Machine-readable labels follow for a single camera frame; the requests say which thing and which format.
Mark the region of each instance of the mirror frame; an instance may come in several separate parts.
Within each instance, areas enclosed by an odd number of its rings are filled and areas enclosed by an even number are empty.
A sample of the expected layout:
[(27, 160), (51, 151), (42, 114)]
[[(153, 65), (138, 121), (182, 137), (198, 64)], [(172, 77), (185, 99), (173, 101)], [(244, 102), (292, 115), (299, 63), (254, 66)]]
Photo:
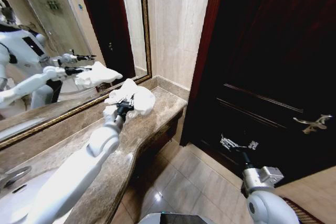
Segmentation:
[[(144, 28), (144, 39), (145, 39), (145, 53), (146, 53), (146, 65), (147, 65), (147, 75), (138, 78), (135, 80), (136, 84), (139, 84), (141, 82), (144, 82), (150, 78), (152, 78), (152, 66), (151, 66), (151, 47), (150, 47), (150, 33), (149, 33), (149, 17), (148, 17), (148, 0), (141, 0), (142, 5), (142, 21), (143, 21), (143, 28)], [(10, 147), (11, 145), (22, 141), (52, 125), (55, 125), (75, 114), (78, 114), (94, 105), (97, 105), (100, 102), (103, 102), (106, 98), (109, 97), (109, 93), (111, 90), (116, 89), (120, 87), (123, 83), (117, 84), (111, 88), (105, 89), (101, 92), (99, 97), (94, 98), (92, 100), (89, 100), (88, 102), (85, 102), (84, 104), (75, 107), (68, 112), (57, 116), (53, 119), (50, 119), (48, 121), (45, 121), (41, 124), (37, 124), (25, 131), (19, 132), (15, 134), (14, 136), (11, 136), (9, 138), (4, 139), (2, 142), (0, 142), (0, 151)]]

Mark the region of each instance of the door handle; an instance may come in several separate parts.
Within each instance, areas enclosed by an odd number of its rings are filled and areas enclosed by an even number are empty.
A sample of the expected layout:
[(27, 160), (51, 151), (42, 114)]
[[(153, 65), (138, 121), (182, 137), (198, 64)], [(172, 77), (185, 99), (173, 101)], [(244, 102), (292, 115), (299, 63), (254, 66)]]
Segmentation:
[(293, 119), (297, 121), (298, 123), (308, 124), (309, 126), (305, 128), (303, 132), (304, 134), (310, 134), (310, 132), (312, 131), (316, 132), (317, 128), (321, 130), (325, 130), (327, 128), (327, 126), (325, 125), (326, 124), (325, 122), (331, 118), (332, 118), (332, 115), (321, 115), (320, 118), (318, 118), (315, 122), (306, 121), (306, 120), (297, 119), (297, 118), (293, 118)]

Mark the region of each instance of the wooden door frame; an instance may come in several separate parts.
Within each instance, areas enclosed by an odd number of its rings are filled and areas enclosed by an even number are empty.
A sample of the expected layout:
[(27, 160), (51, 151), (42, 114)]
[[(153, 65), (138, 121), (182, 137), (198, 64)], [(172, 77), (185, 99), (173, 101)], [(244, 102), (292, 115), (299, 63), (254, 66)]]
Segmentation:
[(199, 41), (200, 46), (198, 48), (198, 54), (196, 58), (196, 65), (188, 100), (188, 106), (186, 110), (183, 132), (180, 141), (180, 145), (182, 146), (186, 146), (190, 139), (194, 138), (195, 132), (193, 125), (194, 118), (197, 117), (197, 115), (194, 114), (197, 111), (196, 100), (200, 88), (200, 82), (203, 76), (205, 62), (208, 57), (208, 50), (212, 40), (212, 34), (217, 20), (217, 14), (220, 4), (221, 0), (208, 0), (204, 17), (202, 35)]

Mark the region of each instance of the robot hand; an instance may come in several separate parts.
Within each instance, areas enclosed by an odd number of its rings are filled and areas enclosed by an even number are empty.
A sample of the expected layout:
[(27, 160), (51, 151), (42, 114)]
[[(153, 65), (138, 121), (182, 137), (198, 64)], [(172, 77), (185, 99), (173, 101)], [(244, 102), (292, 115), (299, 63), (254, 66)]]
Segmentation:
[(92, 61), (95, 60), (94, 58), (96, 57), (96, 55), (75, 55), (75, 51), (73, 49), (71, 49), (71, 52), (72, 54), (63, 54), (61, 57), (58, 57), (58, 64), (61, 65), (62, 63), (77, 63), (81, 60)]

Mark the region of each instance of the white cloth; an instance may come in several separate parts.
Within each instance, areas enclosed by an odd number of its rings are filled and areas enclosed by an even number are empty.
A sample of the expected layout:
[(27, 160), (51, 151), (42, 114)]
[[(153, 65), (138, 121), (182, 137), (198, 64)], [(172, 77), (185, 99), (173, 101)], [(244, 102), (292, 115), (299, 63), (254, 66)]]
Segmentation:
[(134, 95), (134, 110), (127, 113), (127, 117), (134, 118), (137, 115), (148, 115), (155, 104), (155, 96), (145, 87), (137, 86), (131, 79), (126, 79), (120, 89), (113, 90), (104, 103), (115, 104), (124, 98)]
[(75, 84), (82, 85), (84, 88), (92, 88), (103, 82), (109, 83), (122, 78), (120, 73), (105, 67), (99, 61), (86, 68), (92, 68), (92, 70), (79, 73), (75, 77)]

